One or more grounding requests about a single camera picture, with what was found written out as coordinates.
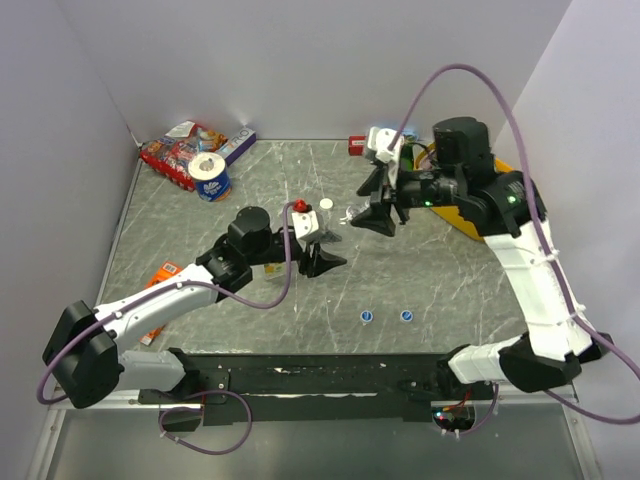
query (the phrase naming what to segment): table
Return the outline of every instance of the table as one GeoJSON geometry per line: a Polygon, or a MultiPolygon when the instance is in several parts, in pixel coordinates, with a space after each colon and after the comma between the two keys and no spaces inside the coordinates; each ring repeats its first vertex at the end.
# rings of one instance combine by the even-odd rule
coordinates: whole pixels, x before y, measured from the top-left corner
{"type": "MultiPolygon", "coordinates": [[[[169,260],[186,266],[209,249],[238,210],[258,205],[281,225],[286,201],[313,205],[329,197],[330,220],[342,236],[326,245],[348,265],[314,279],[297,273],[278,307],[254,310],[232,300],[171,322],[150,347],[190,353],[395,353],[446,352],[466,343],[490,343],[526,327],[506,275],[483,243],[471,240],[427,209],[387,238],[342,225],[355,191],[371,171],[349,157],[344,141],[260,141],[230,168],[233,191],[208,203],[142,165],[126,210],[102,302],[144,288],[169,260]],[[374,320],[364,324],[363,310],[374,320]],[[414,320],[403,322],[410,310],[414,320]]],[[[240,291],[258,301],[274,299],[284,278],[267,280],[259,267],[240,291]]]]}

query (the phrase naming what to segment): white bottle cap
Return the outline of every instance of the white bottle cap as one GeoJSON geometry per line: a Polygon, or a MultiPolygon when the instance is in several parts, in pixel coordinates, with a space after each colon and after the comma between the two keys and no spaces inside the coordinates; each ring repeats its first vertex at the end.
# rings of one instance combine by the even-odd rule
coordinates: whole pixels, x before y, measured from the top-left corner
{"type": "Polygon", "coordinates": [[[320,208],[327,211],[331,210],[333,208],[333,200],[330,198],[323,198],[320,200],[320,208]]]}

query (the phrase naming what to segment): wall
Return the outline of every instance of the wall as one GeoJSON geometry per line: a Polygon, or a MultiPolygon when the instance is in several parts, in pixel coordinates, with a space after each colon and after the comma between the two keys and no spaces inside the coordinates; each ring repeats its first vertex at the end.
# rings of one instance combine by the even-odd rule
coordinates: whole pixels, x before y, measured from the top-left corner
{"type": "MultiPolygon", "coordinates": [[[[637,361],[639,21],[633,0],[574,0],[515,108],[576,296],[637,361]]],[[[510,132],[496,152],[515,159],[510,132]]],[[[611,355],[587,366],[577,387],[589,409],[638,413],[637,381],[611,355]]],[[[637,478],[640,427],[589,429],[606,478],[637,478]]]]}
{"type": "MultiPolygon", "coordinates": [[[[185,118],[263,138],[346,138],[395,125],[429,73],[488,72],[515,102],[570,0],[58,0],[136,138],[185,118]]],[[[503,125],[463,73],[414,124],[457,114],[503,125]]]]}
{"type": "Polygon", "coordinates": [[[42,350],[67,304],[95,299],[135,146],[52,1],[3,3],[0,60],[0,465],[14,480],[46,413],[42,350]]]}

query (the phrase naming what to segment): orange box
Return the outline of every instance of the orange box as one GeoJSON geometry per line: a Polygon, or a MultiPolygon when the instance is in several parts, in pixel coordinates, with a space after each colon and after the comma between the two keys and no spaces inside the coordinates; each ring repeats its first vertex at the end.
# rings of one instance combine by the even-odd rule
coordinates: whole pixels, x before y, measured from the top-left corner
{"type": "MultiPolygon", "coordinates": [[[[181,271],[182,271],[182,268],[180,268],[176,264],[171,262],[165,262],[164,265],[162,265],[162,267],[153,275],[153,278],[149,281],[149,283],[147,283],[147,285],[144,288],[153,287],[154,285],[157,285],[160,282],[164,282],[165,280],[173,277],[174,275],[180,273],[181,271]]],[[[160,332],[162,332],[163,329],[164,329],[164,326],[158,327],[155,330],[151,330],[149,333],[147,333],[144,337],[140,339],[140,343],[146,346],[151,345],[151,342],[153,342],[153,340],[155,340],[155,338],[158,335],[160,335],[160,332]]]]}

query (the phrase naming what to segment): purple box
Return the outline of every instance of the purple box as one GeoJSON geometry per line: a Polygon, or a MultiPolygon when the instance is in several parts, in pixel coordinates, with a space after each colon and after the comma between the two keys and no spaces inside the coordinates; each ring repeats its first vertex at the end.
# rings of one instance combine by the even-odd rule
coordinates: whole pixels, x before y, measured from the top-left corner
{"type": "Polygon", "coordinates": [[[216,153],[224,158],[227,166],[229,166],[235,162],[240,155],[246,152],[251,145],[256,143],[256,138],[256,132],[244,127],[231,137],[227,143],[216,150],[216,153]]]}

